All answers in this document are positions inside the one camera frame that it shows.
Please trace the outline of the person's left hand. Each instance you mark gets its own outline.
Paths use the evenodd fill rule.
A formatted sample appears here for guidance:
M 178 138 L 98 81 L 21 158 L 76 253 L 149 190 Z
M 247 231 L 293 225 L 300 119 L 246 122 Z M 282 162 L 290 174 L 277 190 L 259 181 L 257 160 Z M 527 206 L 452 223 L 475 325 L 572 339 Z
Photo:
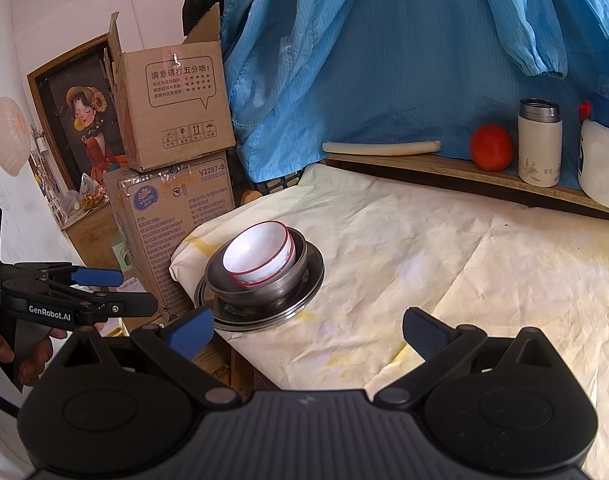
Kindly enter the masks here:
M 37 342 L 29 355 L 19 362 L 17 372 L 18 382 L 24 386 L 34 386 L 44 372 L 46 363 L 54 354 L 52 340 L 66 339 L 67 336 L 68 334 L 65 330 L 52 328 L 42 340 Z M 14 359 L 15 353 L 3 336 L 0 335 L 0 363 L 13 363 Z

